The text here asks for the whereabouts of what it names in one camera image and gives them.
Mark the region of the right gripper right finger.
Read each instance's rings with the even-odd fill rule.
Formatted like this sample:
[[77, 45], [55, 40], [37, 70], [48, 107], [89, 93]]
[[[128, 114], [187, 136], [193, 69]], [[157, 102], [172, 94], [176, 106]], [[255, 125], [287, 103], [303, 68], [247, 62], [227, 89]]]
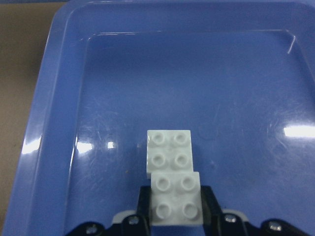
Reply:
[[210, 186], [201, 186], [203, 229], [206, 236], [220, 236], [222, 209]]

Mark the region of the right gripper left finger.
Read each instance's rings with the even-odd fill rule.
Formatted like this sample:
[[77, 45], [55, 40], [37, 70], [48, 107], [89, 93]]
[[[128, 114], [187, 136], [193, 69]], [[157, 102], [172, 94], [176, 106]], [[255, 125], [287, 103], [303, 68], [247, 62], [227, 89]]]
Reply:
[[150, 186], [140, 187], [136, 214], [144, 219], [148, 236], [151, 235], [151, 196], [152, 190]]

